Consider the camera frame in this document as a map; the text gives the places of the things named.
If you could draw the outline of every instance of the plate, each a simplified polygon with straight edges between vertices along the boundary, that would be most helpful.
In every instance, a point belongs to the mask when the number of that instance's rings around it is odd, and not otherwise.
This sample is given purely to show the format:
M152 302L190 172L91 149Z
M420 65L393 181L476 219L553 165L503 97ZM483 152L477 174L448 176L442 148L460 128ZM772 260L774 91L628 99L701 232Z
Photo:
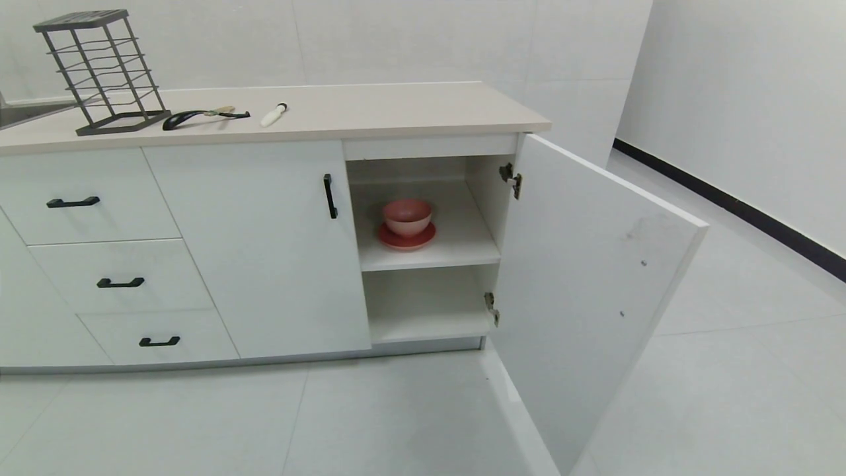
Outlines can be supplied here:
M419 235L406 238L392 232L388 229L387 225L383 223L379 227L379 241L381 241L383 245L394 250L412 252L428 245L431 239L435 237L435 233L435 224L429 223L429 226L421 231Z

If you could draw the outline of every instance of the open cabinet door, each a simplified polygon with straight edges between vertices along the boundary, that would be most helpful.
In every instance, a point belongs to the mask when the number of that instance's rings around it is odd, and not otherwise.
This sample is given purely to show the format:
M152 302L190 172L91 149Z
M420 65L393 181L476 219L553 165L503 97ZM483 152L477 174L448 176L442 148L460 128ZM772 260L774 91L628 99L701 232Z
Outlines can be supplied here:
M708 225L537 136L514 173L492 343L565 476Z

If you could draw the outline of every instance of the drawer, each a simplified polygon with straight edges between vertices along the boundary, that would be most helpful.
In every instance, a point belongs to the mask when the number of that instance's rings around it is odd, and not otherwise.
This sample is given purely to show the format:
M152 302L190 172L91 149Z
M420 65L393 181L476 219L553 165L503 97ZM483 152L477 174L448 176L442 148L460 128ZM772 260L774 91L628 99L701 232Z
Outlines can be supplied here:
M210 309L182 240L30 246L32 256L75 313Z
M139 148L0 158L0 208L27 245L180 237Z
M116 365L238 358L215 309L81 314L80 319Z

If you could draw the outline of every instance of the bowl on plate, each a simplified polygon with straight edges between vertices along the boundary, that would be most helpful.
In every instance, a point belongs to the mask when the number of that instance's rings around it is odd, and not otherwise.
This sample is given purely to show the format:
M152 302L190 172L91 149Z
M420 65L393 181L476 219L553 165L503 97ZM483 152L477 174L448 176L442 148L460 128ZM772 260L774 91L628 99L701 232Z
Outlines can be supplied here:
M405 238L419 235L431 222L431 205L424 200L407 198L396 200L382 209L385 225Z

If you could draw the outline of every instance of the black drawer handle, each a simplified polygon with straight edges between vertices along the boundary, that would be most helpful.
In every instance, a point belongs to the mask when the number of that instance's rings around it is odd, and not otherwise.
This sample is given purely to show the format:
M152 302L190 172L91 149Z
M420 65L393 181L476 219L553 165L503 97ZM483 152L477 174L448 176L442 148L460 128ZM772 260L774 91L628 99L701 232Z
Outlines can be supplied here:
M129 283L113 283L109 278L97 281L98 288L137 288L144 284L144 278L135 278Z
M167 342L153 342L152 339L149 337L145 337L141 339L141 342L138 343L141 347L167 347L167 346L175 346L179 343L180 338L178 335L175 335L170 338Z
M332 199L332 174L323 175L323 187L326 188L326 200L329 202L329 216L336 219L338 209L335 208L335 201Z
M89 196L81 202L66 202L61 198L53 198L50 202L47 202L47 208L90 207L99 202L100 197L98 196Z

